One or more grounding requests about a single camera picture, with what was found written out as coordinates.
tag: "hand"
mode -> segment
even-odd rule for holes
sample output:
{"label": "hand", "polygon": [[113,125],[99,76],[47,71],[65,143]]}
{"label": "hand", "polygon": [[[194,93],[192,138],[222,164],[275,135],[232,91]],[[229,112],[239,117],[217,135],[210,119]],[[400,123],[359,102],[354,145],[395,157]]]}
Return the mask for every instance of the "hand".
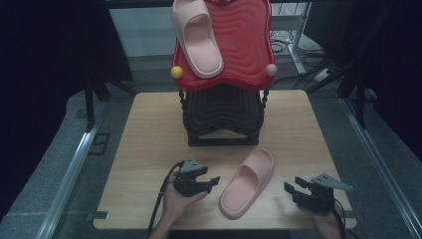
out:
{"label": "hand", "polygon": [[180,219],[190,205],[208,195],[207,192],[200,192],[191,197],[186,197],[179,194],[172,183],[175,174],[176,172],[173,171],[172,175],[168,178],[168,184],[164,190],[164,203],[162,213],[162,217],[170,219],[172,222],[175,222]]}
{"label": "hand", "polygon": [[[315,214],[307,210],[306,208],[301,207],[298,204],[297,206],[299,209],[302,210],[302,212],[306,213],[311,218],[316,230],[319,232],[322,238],[324,239],[340,239],[341,238],[340,231],[338,229],[338,222],[335,219],[332,212],[328,212],[327,214]],[[342,216],[341,209],[337,205],[337,203],[335,203],[335,210],[338,212],[340,216]]]}

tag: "slide sandal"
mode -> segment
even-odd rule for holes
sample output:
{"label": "slide sandal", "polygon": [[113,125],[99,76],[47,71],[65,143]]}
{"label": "slide sandal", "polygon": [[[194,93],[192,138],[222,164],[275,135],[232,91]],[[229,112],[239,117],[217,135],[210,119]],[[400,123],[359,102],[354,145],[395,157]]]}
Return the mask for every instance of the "slide sandal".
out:
{"label": "slide sandal", "polygon": [[223,71],[223,58],[203,0],[174,0],[173,28],[190,68],[207,79]]}
{"label": "slide sandal", "polygon": [[273,156],[261,147],[254,148],[221,194],[221,211],[231,219],[240,218],[267,186],[273,171]]}

